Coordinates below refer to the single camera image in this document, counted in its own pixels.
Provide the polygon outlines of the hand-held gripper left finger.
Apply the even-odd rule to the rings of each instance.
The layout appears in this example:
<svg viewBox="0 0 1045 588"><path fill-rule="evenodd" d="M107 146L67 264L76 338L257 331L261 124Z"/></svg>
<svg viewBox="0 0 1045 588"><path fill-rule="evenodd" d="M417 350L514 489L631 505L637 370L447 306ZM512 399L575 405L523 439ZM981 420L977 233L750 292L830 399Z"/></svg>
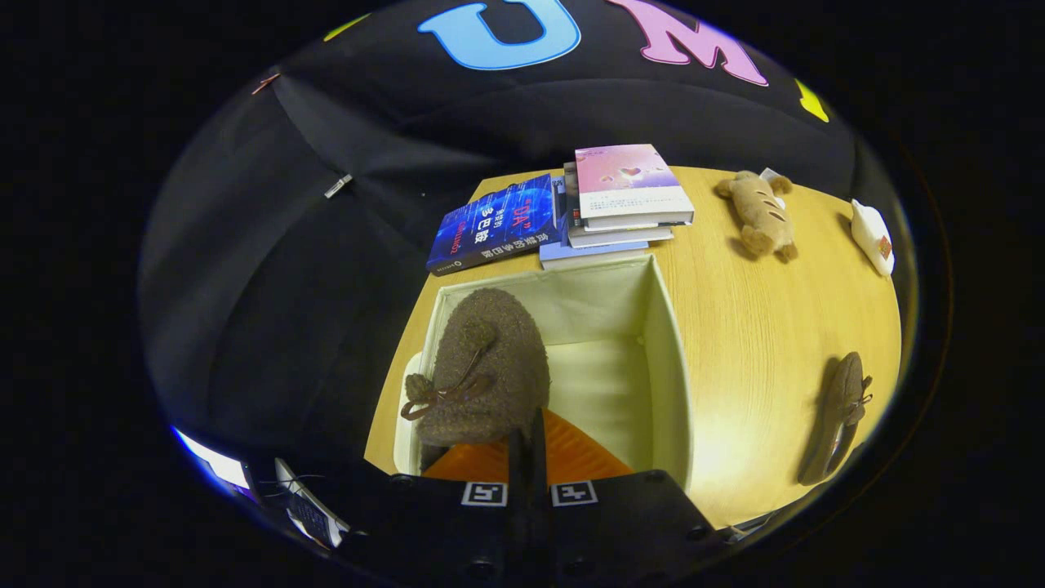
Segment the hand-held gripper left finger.
<svg viewBox="0 0 1045 588"><path fill-rule="evenodd" d="M509 436L509 483L385 473L359 461L336 476L348 524L336 555L391 587L527 587L530 448Z"/></svg>

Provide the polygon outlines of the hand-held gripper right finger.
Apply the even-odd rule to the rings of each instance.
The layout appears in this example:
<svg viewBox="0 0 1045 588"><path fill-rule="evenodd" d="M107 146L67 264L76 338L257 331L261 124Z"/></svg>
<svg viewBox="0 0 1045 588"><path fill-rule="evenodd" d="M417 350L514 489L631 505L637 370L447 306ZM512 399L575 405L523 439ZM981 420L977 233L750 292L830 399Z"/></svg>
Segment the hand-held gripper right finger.
<svg viewBox="0 0 1045 588"><path fill-rule="evenodd" d="M548 409L535 423L532 552L548 587L679 587L729 549L661 469L628 469Z"/></svg>

